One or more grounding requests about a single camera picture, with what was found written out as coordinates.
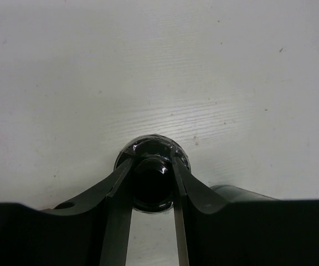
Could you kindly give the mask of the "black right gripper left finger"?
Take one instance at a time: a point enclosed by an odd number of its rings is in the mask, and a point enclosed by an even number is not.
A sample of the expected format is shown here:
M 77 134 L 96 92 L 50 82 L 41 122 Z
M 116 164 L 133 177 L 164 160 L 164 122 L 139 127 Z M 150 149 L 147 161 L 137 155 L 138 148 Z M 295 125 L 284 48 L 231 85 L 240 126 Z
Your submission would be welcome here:
M 0 203 L 0 265 L 125 265 L 132 212 L 125 160 L 53 209 Z

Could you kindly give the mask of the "black cap white spice bottle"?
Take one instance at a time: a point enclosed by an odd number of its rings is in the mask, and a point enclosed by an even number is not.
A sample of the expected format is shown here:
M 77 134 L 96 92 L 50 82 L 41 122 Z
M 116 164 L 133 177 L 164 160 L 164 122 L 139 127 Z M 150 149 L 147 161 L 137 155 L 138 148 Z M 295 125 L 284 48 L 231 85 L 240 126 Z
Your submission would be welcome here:
M 187 169 L 191 169 L 183 148 L 163 135 L 142 135 L 122 148 L 114 168 L 118 168 L 128 158 L 135 161 L 130 172 L 134 194 L 133 209 L 143 213 L 160 213 L 172 208 L 172 164 L 178 158 Z

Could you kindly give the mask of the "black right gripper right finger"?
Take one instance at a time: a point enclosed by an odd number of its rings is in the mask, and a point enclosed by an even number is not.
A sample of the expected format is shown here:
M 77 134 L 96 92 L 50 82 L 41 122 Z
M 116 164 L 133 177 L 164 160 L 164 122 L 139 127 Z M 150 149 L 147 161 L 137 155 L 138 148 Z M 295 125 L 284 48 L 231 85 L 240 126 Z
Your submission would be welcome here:
M 319 200 L 213 191 L 172 165 L 180 265 L 319 265 Z

